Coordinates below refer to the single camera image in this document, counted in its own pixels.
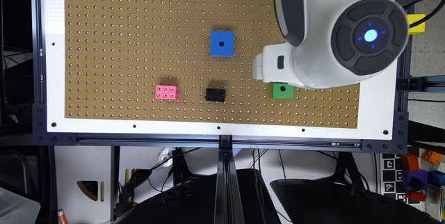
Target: pink lego brick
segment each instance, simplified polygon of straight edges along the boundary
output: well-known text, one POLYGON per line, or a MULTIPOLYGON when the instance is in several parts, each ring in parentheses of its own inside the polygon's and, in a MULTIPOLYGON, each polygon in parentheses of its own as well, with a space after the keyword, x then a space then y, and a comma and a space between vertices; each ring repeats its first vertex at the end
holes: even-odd
POLYGON ((157 99, 177 99, 179 98, 179 87, 177 86, 156 86, 157 99))

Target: green cube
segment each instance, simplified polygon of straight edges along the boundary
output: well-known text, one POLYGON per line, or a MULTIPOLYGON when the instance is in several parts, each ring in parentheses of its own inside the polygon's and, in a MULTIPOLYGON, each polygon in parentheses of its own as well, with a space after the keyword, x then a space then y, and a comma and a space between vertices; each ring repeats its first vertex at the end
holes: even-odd
POLYGON ((293 86, 286 84, 272 83, 272 98, 273 99, 292 99, 293 86))

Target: white frame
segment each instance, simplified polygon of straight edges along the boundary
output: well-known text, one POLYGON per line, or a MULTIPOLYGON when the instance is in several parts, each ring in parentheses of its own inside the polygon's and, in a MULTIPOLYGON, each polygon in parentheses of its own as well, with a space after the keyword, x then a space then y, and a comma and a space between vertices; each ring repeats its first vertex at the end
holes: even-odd
POLYGON ((47 131, 121 134, 230 134, 234 136, 392 139, 397 63, 361 82, 356 129, 155 120, 65 118, 65 0, 43 0, 47 76, 47 131))

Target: blue light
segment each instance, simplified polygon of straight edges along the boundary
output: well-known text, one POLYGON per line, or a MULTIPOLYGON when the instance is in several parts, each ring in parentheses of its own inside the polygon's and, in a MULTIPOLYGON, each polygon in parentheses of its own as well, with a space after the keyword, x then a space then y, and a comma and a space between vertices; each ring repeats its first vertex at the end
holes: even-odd
POLYGON ((377 31, 375 29, 369 29, 364 34, 364 40, 367 41, 367 42, 372 42, 375 39, 377 39, 377 31))

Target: orange lego brick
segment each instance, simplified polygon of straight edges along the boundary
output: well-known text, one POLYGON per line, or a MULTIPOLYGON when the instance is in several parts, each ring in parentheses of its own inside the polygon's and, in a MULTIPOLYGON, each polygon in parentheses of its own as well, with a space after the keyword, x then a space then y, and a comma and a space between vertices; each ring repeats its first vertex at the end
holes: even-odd
POLYGON ((407 153, 407 154, 402 154, 400 157, 402 160, 403 169, 409 170, 409 171, 414 171, 414 170, 420 169, 419 159, 417 158, 417 155, 407 153))
POLYGON ((434 164, 439 164, 440 160, 442 159, 442 154, 438 154, 433 151, 428 151, 426 154, 421 155, 422 159, 425 159, 427 161, 430 161, 434 164))

